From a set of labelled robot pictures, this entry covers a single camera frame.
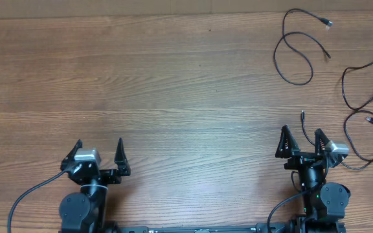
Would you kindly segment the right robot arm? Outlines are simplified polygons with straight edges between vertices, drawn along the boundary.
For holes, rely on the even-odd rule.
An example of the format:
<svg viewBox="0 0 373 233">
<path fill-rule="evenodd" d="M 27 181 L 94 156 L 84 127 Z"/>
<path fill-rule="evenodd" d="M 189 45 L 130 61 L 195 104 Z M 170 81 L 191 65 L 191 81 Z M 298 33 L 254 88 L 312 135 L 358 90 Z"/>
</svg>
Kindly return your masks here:
<svg viewBox="0 0 373 233">
<path fill-rule="evenodd" d="M 340 165 L 348 156 L 348 146 L 330 140 L 321 129 L 315 131 L 315 151 L 302 152 L 287 125 L 281 129 L 276 158 L 286 159 L 286 170 L 297 173 L 300 190 L 271 211 L 267 219 L 268 232 L 345 232 L 339 220 L 345 217 L 350 190 L 339 183 L 329 183 L 330 168 Z M 302 198 L 304 213 L 287 223 L 272 225 L 273 213 L 281 206 Z"/>
</svg>

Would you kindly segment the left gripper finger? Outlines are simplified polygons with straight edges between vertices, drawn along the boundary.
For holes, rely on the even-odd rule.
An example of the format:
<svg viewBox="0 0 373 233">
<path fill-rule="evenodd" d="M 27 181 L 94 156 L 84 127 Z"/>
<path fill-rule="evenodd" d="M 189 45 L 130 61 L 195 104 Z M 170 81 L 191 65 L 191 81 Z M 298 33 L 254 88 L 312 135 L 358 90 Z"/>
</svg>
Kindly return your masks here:
<svg viewBox="0 0 373 233">
<path fill-rule="evenodd" d="M 60 169 L 65 170 L 68 165 L 74 161 L 74 156 L 76 155 L 76 152 L 82 148 L 82 141 L 79 139 L 77 140 L 76 144 L 72 148 L 72 150 L 66 155 L 66 157 L 62 160 Z"/>
<path fill-rule="evenodd" d="M 131 168 L 128 163 L 122 138 L 119 138 L 117 150 L 115 153 L 114 163 L 117 165 L 117 171 L 119 176 L 130 176 Z"/>
</svg>

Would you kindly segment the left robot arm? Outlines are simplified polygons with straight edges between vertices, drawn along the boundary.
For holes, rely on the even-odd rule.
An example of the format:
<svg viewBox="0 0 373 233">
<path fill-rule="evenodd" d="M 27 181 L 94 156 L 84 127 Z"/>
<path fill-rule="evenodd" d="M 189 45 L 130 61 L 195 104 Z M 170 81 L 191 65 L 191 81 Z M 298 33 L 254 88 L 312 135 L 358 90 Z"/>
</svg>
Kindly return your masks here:
<svg viewBox="0 0 373 233">
<path fill-rule="evenodd" d="M 78 140 L 62 160 L 60 169 L 80 186 L 80 191 L 63 198 L 59 207 L 61 232 L 95 233 L 120 231 L 117 222 L 105 221 L 108 186 L 120 184 L 131 175 L 123 140 L 119 139 L 115 152 L 116 168 L 100 169 L 101 158 L 96 148 L 86 150 Z"/>
</svg>

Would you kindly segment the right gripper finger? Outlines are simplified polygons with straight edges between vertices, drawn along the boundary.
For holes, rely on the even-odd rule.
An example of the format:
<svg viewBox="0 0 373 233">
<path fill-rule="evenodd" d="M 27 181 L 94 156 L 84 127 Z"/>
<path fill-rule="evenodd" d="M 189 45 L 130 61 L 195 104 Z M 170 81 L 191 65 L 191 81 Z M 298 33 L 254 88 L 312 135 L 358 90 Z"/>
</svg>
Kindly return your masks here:
<svg viewBox="0 0 373 233">
<path fill-rule="evenodd" d="M 330 142 L 330 139 L 325 135 L 321 128 L 315 131 L 315 153 L 325 154 L 327 149 L 326 145 Z"/>
<path fill-rule="evenodd" d="M 280 140 L 275 153 L 275 157 L 281 159 L 288 159 L 299 152 L 299 145 L 293 137 L 288 125 L 284 125 L 281 129 Z"/>
</svg>

